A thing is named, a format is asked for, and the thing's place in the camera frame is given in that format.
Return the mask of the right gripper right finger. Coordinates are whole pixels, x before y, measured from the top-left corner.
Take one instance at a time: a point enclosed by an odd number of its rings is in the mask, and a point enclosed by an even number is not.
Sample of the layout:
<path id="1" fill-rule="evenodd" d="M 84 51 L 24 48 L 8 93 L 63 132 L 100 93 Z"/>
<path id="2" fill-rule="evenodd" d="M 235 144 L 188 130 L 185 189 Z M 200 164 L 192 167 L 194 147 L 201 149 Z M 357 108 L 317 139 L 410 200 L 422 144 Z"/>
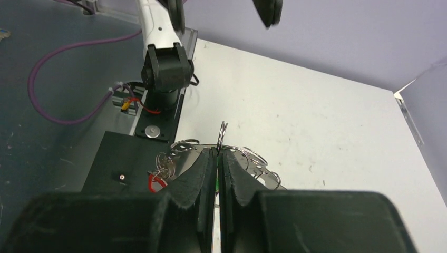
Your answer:
<path id="1" fill-rule="evenodd" d="M 230 152 L 218 163 L 222 252 L 263 252 L 263 228 L 256 192 L 265 187 Z"/>

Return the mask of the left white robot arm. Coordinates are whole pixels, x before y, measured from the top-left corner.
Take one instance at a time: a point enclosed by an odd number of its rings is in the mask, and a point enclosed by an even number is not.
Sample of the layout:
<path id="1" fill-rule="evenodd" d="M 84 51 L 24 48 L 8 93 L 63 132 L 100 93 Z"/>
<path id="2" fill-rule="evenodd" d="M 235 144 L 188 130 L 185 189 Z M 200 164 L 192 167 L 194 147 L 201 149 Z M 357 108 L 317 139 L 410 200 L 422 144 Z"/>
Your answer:
<path id="1" fill-rule="evenodd" d="M 144 42 L 142 83 L 153 114 L 171 110 L 180 90 L 191 84 L 195 67 L 180 37 L 186 32 L 183 1 L 137 1 Z"/>

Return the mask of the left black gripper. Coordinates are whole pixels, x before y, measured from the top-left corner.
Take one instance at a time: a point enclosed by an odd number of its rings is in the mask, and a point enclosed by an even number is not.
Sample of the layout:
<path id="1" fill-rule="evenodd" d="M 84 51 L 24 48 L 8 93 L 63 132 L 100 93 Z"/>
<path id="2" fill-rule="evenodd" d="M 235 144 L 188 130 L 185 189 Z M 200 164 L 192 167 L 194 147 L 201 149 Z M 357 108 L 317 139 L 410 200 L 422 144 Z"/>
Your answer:
<path id="1" fill-rule="evenodd" d="M 283 0 L 253 0 L 252 2 L 265 28 L 279 24 Z"/>

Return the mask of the key with green tag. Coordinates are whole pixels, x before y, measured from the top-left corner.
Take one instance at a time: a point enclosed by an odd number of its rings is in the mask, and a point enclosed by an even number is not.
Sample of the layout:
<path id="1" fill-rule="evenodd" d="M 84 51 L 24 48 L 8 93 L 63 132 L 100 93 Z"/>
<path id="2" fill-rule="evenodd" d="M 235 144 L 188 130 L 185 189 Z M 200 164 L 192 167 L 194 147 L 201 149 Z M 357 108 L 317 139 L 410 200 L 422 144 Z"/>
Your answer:
<path id="1" fill-rule="evenodd" d="M 216 187 L 215 187 L 215 195 L 219 194 L 219 166 L 220 166 L 220 155 L 216 156 Z"/>

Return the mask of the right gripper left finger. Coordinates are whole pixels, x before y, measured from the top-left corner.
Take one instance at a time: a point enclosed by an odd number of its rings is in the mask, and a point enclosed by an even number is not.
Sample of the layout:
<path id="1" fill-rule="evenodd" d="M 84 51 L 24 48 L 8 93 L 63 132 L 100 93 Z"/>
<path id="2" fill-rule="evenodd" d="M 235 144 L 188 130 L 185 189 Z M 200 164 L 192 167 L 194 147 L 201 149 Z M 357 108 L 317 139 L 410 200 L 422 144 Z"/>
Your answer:
<path id="1" fill-rule="evenodd" d="M 217 181 L 215 148 L 158 192 L 153 215 L 154 252 L 211 252 Z"/>

